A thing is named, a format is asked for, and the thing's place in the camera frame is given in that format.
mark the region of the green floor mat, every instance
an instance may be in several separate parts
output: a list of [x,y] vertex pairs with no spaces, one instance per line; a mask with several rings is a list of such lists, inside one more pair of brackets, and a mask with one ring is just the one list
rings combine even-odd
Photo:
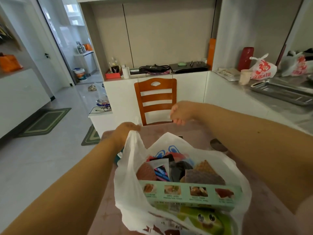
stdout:
[[47,110],[40,118],[28,126],[17,138],[49,134],[72,108]]
[[90,126],[88,133],[86,134],[81,146],[88,146],[98,144],[100,142],[99,134],[97,133],[95,127],[92,125]]

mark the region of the table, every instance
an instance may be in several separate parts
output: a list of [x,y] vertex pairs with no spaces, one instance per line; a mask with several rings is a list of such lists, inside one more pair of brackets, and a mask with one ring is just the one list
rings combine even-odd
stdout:
[[[170,132],[182,136],[191,146],[202,150],[212,150],[210,141],[213,134],[201,123],[192,121],[185,126],[174,123],[144,126],[140,136],[146,148],[150,147],[164,133]],[[248,169],[231,152],[227,156],[232,158],[239,170],[248,179],[252,189],[252,200],[243,223],[243,235],[293,235],[296,234],[294,215],[282,204],[272,191]],[[122,214],[115,207],[113,166],[108,185],[88,235],[135,235],[122,223]]]

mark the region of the chair backrest hole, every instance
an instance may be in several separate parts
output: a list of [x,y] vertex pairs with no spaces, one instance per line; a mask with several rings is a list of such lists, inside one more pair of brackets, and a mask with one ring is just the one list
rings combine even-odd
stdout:
[[158,86],[161,85],[161,83],[159,83],[158,81],[154,81],[153,83],[151,83],[151,86]]

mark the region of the person's left hand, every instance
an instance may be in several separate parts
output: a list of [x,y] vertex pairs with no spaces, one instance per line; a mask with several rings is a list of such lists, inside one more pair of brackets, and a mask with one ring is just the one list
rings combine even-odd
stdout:
[[117,143],[118,147],[122,149],[123,146],[125,145],[128,133],[131,130],[140,131],[141,126],[135,125],[134,123],[131,122],[122,123],[114,130],[114,132],[111,135],[111,138]]

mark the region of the person's right arm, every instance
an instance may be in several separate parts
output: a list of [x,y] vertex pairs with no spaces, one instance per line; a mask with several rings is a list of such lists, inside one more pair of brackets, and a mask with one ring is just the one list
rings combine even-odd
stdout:
[[295,213],[313,195],[313,136],[288,126],[194,102],[178,102],[171,119],[196,119],[248,167]]

